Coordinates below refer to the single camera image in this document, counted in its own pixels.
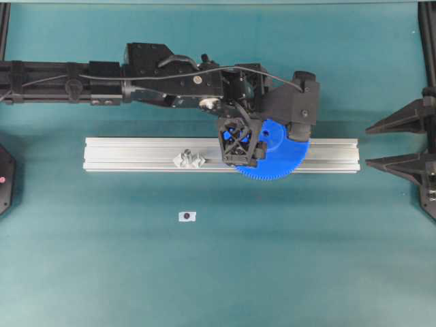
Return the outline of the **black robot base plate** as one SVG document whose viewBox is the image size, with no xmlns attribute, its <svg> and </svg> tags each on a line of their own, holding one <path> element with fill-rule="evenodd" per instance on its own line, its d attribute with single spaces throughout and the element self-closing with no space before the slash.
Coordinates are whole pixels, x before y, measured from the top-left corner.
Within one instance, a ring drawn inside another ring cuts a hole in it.
<svg viewBox="0 0 436 327">
<path fill-rule="evenodd" d="M 1 145 L 0 164 L 0 214 L 1 216 L 3 216 L 11 207 L 13 202 L 14 183 L 16 175 L 16 160 L 3 145 Z"/>
</svg>

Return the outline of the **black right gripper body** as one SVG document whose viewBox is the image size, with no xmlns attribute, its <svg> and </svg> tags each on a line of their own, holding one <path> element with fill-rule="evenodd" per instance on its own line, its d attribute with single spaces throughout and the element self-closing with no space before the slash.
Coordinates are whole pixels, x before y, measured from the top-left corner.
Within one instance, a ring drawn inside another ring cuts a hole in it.
<svg viewBox="0 0 436 327">
<path fill-rule="evenodd" d="M 222 160 L 234 167 L 256 168 L 266 157 L 260 141 L 262 96 L 267 92 L 266 71 L 259 63 L 241 64 L 241 70 L 222 72 L 224 97 L 217 120 Z"/>
</svg>

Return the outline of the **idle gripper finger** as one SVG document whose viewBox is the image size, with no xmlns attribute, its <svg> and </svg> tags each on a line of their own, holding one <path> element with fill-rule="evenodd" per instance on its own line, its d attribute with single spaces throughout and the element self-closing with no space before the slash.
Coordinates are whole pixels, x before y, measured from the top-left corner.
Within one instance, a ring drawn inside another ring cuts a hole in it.
<svg viewBox="0 0 436 327">
<path fill-rule="evenodd" d="M 366 159 L 365 163 L 369 167 L 409 180 L 417 186 L 428 185 L 425 154 L 412 153 L 408 155 Z"/>
<path fill-rule="evenodd" d="M 423 134 L 424 118 L 423 99 L 416 99 L 394 112 L 390 116 L 376 122 L 374 125 L 365 129 L 367 134 L 386 134 L 396 132 L 410 132 Z"/>
</svg>

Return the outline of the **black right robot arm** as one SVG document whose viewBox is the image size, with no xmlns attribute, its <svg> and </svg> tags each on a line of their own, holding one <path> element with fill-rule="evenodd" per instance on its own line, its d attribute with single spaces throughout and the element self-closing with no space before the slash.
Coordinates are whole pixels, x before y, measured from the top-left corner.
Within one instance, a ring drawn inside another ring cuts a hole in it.
<svg viewBox="0 0 436 327">
<path fill-rule="evenodd" d="M 218 119 L 225 164 L 254 168 L 268 149 L 260 138 L 266 77 L 259 65 L 221 66 L 206 55 L 196 63 L 163 44 L 130 43 L 124 63 L 2 61 L 1 101 L 198 108 Z"/>
</svg>

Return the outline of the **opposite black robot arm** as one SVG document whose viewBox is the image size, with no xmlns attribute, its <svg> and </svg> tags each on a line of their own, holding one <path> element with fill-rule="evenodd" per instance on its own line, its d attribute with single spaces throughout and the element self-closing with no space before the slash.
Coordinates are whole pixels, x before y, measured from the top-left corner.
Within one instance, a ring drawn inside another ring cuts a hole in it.
<svg viewBox="0 0 436 327">
<path fill-rule="evenodd" d="M 422 90 L 422 98 L 365 129 L 367 134 L 410 132 L 424 134 L 426 150 L 418 153 L 367 159 L 368 166 L 404 178 L 419 189 L 421 208 L 435 220 L 435 87 Z"/>
</svg>

